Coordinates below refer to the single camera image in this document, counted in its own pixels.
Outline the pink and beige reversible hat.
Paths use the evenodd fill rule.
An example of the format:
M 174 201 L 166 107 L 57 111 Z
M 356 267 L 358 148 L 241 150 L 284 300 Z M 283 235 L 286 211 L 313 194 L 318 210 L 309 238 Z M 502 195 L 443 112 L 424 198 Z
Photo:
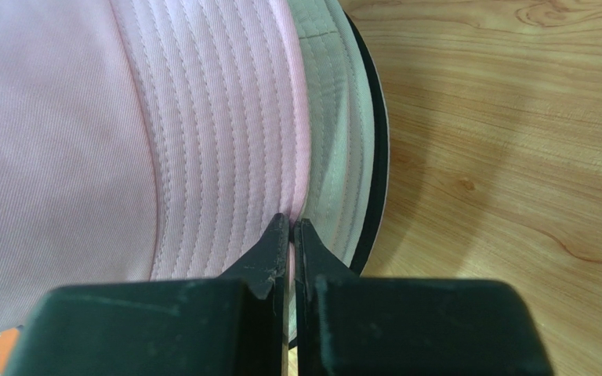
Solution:
M 360 49 L 337 1 L 291 1 L 306 76 L 310 180 L 302 218 L 349 266 L 372 181 L 374 116 Z

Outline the black bucket hat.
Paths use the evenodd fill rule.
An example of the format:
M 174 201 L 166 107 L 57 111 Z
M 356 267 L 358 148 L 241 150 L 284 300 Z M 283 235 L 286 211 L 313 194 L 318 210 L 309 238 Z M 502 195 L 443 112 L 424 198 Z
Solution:
M 373 116 L 374 116 L 374 153 L 373 153 L 373 169 L 372 169 L 372 181 L 370 185 L 370 194 L 368 199 L 368 208 L 366 216 L 364 218 L 364 225 L 361 232 L 360 239 L 357 243 L 357 250 L 354 254 L 354 259 L 349 266 L 346 266 L 353 273 L 360 275 L 362 274 L 369 258 L 372 253 L 372 249 L 375 244 L 375 240 L 379 233 L 379 228 L 382 222 L 387 189 L 388 189 L 388 175 L 389 175 L 389 122 L 386 112 L 386 104 L 382 93 L 381 81 L 379 80 L 379 74 L 375 68 L 375 64 L 368 51 L 368 47 L 364 43 L 363 38 L 359 34 L 355 25 L 351 22 L 349 17 L 345 14 L 347 20 L 350 23 L 354 37 L 356 38 L 357 45 L 361 52 L 361 57 L 364 62 L 364 68 L 368 76 L 368 84 L 371 90 Z M 310 115 L 307 98 L 307 86 L 306 86 L 306 101 L 307 101 L 307 114 Z M 311 133 L 310 133 L 310 157 L 311 157 Z

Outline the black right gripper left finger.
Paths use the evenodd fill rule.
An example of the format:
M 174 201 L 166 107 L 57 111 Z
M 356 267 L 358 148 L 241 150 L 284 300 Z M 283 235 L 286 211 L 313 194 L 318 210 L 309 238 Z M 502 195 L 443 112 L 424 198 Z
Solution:
M 36 305 L 8 375 L 285 375 L 289 220 L 215 278 L 60 287 Z

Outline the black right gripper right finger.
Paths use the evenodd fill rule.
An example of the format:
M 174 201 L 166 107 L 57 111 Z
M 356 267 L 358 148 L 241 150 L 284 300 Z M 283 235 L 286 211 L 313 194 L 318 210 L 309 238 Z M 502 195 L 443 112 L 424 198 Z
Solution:
M 301 375 L 551 375 L 522 297 L 497 280 L 359 277 L 294 228 Z

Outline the pink bucket hat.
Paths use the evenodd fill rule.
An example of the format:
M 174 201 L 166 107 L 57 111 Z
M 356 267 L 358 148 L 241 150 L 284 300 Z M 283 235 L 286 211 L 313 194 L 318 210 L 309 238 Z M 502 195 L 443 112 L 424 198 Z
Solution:
M 0 331 L 55 287 L 222 273 L 309 169 L 286 1 L 0 1 Z

